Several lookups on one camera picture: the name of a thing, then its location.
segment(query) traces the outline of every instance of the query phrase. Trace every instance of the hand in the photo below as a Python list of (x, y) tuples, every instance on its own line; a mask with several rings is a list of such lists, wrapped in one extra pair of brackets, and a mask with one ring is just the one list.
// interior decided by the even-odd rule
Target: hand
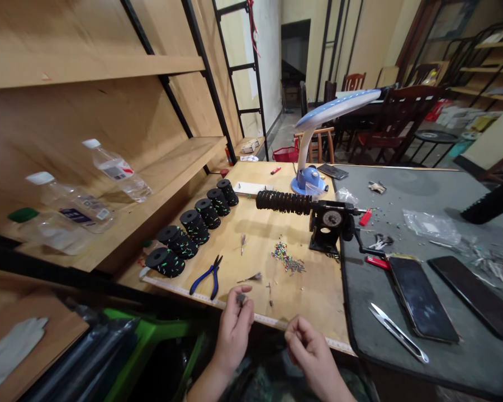
[(285, 331), (291, 361), (299, 366), (315, 395), (324, 402), (354, 401), (339, 374), (326, 338), (300, 315)]
[(254, 319), (253, 301), (246, 298), (241, 309), (236, 297), (251, 290), (252, 287), (249, 285), (232, 288), (220, 318), (218, 341), (212, 362), (229, 375), (233, 374), (244, 358), (248, 347), (248, 334)]

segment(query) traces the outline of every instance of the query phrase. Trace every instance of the desk lamp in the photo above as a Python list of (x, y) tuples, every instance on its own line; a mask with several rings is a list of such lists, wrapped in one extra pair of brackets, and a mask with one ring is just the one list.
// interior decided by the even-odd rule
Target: desk lamp
[(313, 165), (306, 167), (307, 150), (315, 129), (322, 123), (375, 101), (381, 93), (382, 91), (380, 89), (347, 92), (345, 96), (332, 100), (312, 110), (296, 123), (296, 128), (303, 131), (303, 136), (300, 142), (300, 153), (298, 155), (298, 173), (291, 181), (291, 188), (295, 193), (306, 195), (307, 183), (322, 191), (324, 191), (326, 187), (316, 167)]

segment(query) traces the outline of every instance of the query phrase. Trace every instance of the smartphone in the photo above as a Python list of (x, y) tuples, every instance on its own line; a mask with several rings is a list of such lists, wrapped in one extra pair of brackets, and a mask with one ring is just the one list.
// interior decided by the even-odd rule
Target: smartphone
[(417, 335), (436, 341), (458, 343), (454, 329), (438, 295), (416, 260), (388, 259), (395, 285)]
[(498, 337), (503, 339), (503, 300), (453, 256), (427, 261)]
[(319, 167), (317, 167), (317, 170), (337, 180), (344, 179), (345, 177), (348, 176), (347, 171), (341, 170), (338, 167), (327, 164), (320, 165)]

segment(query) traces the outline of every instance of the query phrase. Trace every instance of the blue lamp base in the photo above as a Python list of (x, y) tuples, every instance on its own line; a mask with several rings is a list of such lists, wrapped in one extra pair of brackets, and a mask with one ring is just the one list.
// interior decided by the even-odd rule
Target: blue lamp base
[(319, 171), (311, 165), (300, 170), (296, 177), (291, 181), (291, 188), (296, 194), (306, 195), (306, 184), (309, 183), (319, 190), (324, 191), (326, 183), (320, 178)]

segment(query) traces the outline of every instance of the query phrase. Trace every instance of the round stool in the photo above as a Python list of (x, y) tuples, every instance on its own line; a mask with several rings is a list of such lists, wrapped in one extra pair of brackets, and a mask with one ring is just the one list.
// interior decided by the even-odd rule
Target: round stool
[(441, 156), (440, 159), (432, 166), (435, 168), (443, 159), (443, 157), (449, 153), (451, 148), (459, 141), (459, 138), (455, 134), (448, 133), (447, 131), (440, 131), (440, 130), (418, 130), (414, 133), (414, 139), (421, 140), (421, 144), (417, 148), (417, 150), (414, 152), (412, 157), (410, 158), (410, 162), (414, 160), (415, 155), (419, 152), (421, 147), (423, 146), (424, 143), (426, 142), (431, 142), (434, 144), (434, 146), (430, 149), (428, 154), (423, 158), (423, 160), (419, 163), (420, 165), (423, 165), (425, 160), (429, 157), (429, 155), (434, 151), (434, 149), (439, 145), (439, 144), (450, 144), (449, 148), (447, 149), (446, 152), (444, 152)]

